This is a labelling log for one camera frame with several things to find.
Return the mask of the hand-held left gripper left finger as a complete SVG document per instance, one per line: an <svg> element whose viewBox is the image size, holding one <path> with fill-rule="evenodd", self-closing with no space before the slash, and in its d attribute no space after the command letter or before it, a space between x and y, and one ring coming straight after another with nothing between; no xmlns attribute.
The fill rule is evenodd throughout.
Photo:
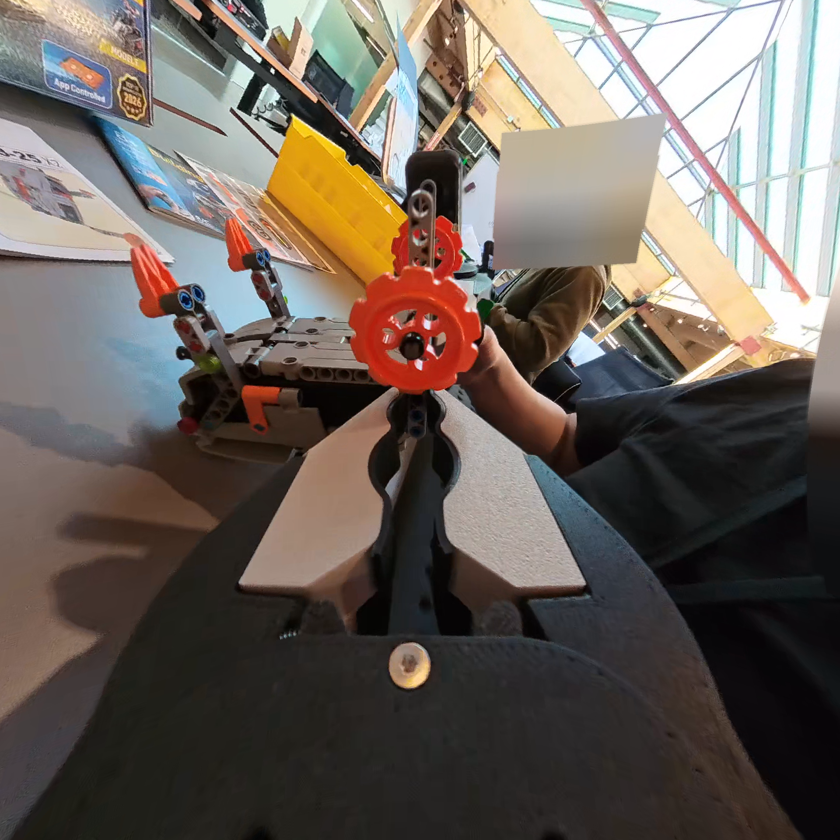
<svg viewBox="0 0 840 840"><path fill-rule="evenodd" d="M331 601L355 629L375 593L371 549L403 483L403 447L371 476L375 447L391 430L387 391L311 448L238 581L246 593Z"/></svg>

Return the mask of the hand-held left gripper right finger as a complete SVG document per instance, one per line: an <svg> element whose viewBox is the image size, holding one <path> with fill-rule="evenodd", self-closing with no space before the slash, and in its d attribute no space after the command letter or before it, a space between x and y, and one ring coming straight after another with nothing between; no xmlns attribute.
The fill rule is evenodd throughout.
<svg viewBox="0 0 840 840"><path fill-rule="evenodd" d="M449 590L474 618L497 602L583 595L584 575L525 453L449 392L434 396L455 461L443 501Z"/></svg>

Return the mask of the grey orange building-block robot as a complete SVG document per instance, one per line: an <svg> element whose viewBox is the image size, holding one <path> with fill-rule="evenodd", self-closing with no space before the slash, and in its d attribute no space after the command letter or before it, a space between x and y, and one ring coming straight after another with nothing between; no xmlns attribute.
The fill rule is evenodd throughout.
<svg viewBox="0 0 840 840"><path fill-rule="evenodd" d="M156 251L132 238L142 314L171 317L179 380L178 430L210 455L281 464L319 444L385 390L350 347L350 325L296 318L266 248L235 218L226 222L227 264L249 275L268 317L227 332L196 283L180 285Z"/></svg>

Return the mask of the person's right forearm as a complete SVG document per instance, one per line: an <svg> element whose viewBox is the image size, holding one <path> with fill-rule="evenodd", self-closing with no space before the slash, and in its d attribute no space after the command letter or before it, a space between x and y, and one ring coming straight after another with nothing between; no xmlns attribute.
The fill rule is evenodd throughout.
<svg viewBox="0 0 840 840"><path fill-rule="evenodd" d="M535 391L509 362L492 369L496 394L495 428L528 455L535 455L560 476L581 468L576 452L578 418Z"/></svg>

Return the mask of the person's right hand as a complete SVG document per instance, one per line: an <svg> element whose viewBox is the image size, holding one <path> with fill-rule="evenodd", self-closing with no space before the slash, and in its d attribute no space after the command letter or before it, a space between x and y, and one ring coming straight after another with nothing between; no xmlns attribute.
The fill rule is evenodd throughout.
<svg viewBox="0 0 840 840"><path fill-rule="evenodd" d="M460 385L469 397L492 397L522 383L515 366L499 345L494 331L484 326L478 344L478 355L472 367L458 375Z"/></svg>

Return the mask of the blue white banner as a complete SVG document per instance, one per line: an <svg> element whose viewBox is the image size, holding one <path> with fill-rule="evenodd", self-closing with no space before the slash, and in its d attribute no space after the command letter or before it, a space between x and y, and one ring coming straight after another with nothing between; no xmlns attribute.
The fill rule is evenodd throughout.
<svg viewBox="0 0 840 840"><path fill-rule="evenodd" d="M393 191L406 194L406 163L417 149L417 65L401 28L396 31L395 72L386 84L391 93L385 123L381 174Z"/></svg>

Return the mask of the yellow plastic bin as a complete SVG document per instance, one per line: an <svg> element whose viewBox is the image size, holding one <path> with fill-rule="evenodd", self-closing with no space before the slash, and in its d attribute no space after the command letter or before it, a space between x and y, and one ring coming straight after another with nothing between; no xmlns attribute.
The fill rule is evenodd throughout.
<svg viewBox="0 0 840 840"><path fill-rule="evenodd" d="M392 242L406 215L345 152L291 117L268 194L364 284L393 272Z"/></svg>

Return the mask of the tan printed sheet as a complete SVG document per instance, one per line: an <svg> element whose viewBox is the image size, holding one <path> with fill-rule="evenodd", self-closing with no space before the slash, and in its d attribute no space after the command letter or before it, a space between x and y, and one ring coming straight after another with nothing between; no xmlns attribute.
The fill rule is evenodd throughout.
<svg viewBox="0 0 840 840"><path fill-rule="evenodd" d="M272 260L305 270L335 274L335 268L321 257L264 189L207 166L180 151L176 153L237 218L248 239L267 249Z"/></svg>

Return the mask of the wooden background table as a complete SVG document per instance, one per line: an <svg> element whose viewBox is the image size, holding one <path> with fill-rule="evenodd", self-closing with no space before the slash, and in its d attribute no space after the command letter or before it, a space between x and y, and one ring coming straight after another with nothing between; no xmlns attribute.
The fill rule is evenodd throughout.
<svg viewBox="0 0 840 840"><path fill-rule="evenodd" d="M228 2L170 1L197 26L206 40L273 88L293 116L338 145L350 163L371 175L382 174L382 160L329 101L283 66L229 9Z"/></svg>

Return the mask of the red ceiling pipe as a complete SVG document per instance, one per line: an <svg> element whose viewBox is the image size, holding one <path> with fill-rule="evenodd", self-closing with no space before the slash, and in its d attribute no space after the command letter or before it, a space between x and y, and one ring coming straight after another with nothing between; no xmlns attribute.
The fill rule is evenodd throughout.
<svg viewBox="0 0 840 840"><path fill-rule="evenodd" d="M650 98L660 112L665 115L668 125L687 148L690 159L698 163L701 170L706 173L714 191L723 197L734 216L742 223L751 235L754 244L759 247L759 250L770 261L773 267L779 271L784 284L798 297L801 304L805 305L810 302L811 296L803 288L800 281L798 281L795 277L795 274L791 268L788 267L784 258L778 253L776 248L772 246L762 229L756 224L755 220L741 204L735 192L721 176L717 167L709 160L707 154L695 141L693 135L690 131L688 131L683 121L671 108L668 100L663 96L658 86L654 83L635 57L633 50L610 23L603 6L595 1L583 1L582 4L584 9L593 17L596 25L601 29L604 36L612 44L623 63L638 80L647 97Z"/></svg>

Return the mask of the white instruction booklet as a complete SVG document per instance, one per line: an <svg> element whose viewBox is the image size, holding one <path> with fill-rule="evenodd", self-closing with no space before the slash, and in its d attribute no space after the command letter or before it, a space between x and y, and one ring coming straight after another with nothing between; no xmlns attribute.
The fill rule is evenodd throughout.
<svg viewBox="0 0 840 840"><path fill-rule="evenodd" d="M1 120L1 254L129 263L148 245L174 257L32 129Z"/></svg>

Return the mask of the blue toy kit box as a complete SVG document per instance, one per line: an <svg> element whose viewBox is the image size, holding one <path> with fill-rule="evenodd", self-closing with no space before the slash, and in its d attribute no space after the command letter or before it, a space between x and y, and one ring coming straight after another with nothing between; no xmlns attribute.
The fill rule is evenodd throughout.
<svg viewBox="0 0 840 840"><path fill-rule="evenodd" d="M1 81L150 127L148 3L2 1Z"/></svg>

